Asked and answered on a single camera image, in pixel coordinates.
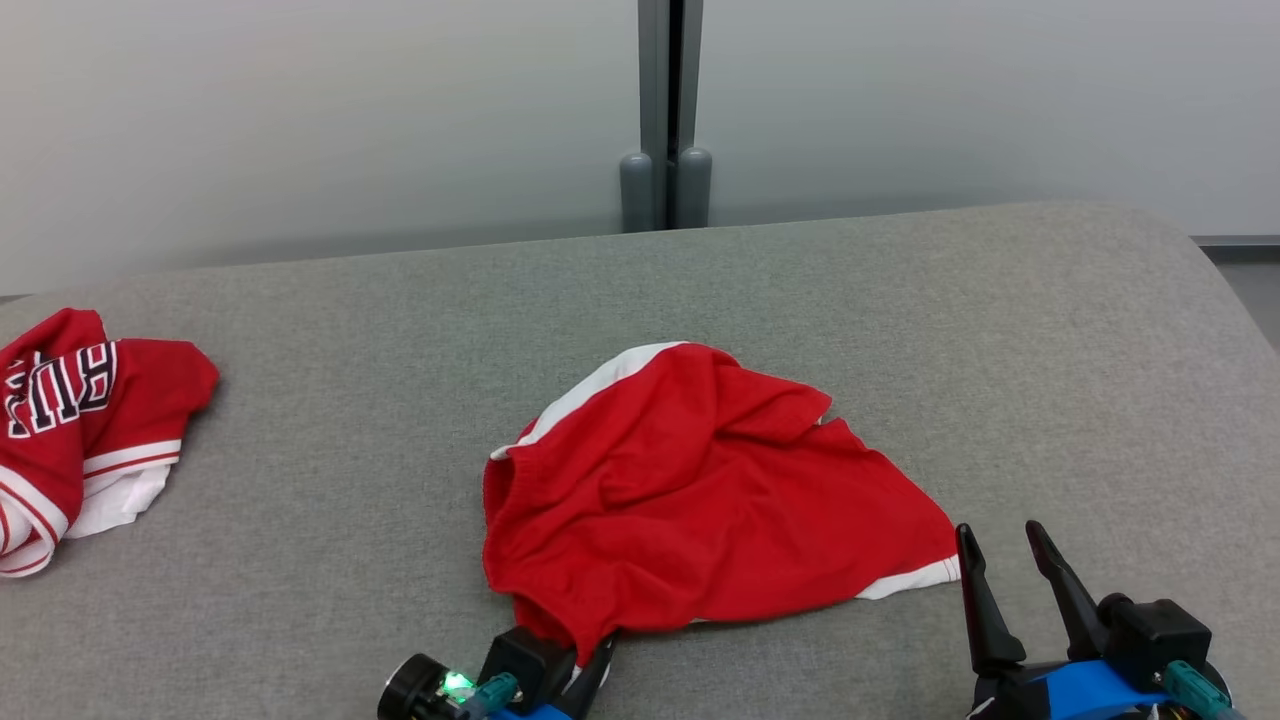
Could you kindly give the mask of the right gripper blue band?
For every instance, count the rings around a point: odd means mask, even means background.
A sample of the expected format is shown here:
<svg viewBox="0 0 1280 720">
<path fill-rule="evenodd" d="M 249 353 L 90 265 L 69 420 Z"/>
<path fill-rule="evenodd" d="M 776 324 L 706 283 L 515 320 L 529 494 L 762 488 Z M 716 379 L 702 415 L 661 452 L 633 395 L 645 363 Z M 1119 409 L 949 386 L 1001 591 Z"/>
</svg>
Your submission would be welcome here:
<svg viewBox="0 0 1280 720">
<path fill-rule="evenodd" d="M 1171 600 L 1098 605 L 1044 527 L 1025 523 L 1039 574 L 1068 637 L 1068 659 L 1029 666 L 986 579 L 986 556 L 966 523 L 956 527 L 970 664 L 978 675 L 969 719 L 1235 719 L 1238 707 L 1207 660 L 1211 630 Z"/>
</svg>

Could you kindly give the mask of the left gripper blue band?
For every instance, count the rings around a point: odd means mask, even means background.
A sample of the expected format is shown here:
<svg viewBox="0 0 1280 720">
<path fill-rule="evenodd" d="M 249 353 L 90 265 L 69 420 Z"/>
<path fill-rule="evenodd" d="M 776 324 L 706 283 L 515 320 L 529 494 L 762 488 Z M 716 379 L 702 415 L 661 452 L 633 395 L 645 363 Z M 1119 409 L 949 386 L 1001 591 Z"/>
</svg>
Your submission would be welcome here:
<svg viewBox="0 0 1280 720">
<path fill-rule="evenodd" d="M 620 632 L 590 659 L 515 626 L 494 638 L 479 678 L 416 653 L 387 680 L 379 719 L 588 719 L 604 684 Z"/>
</svg>

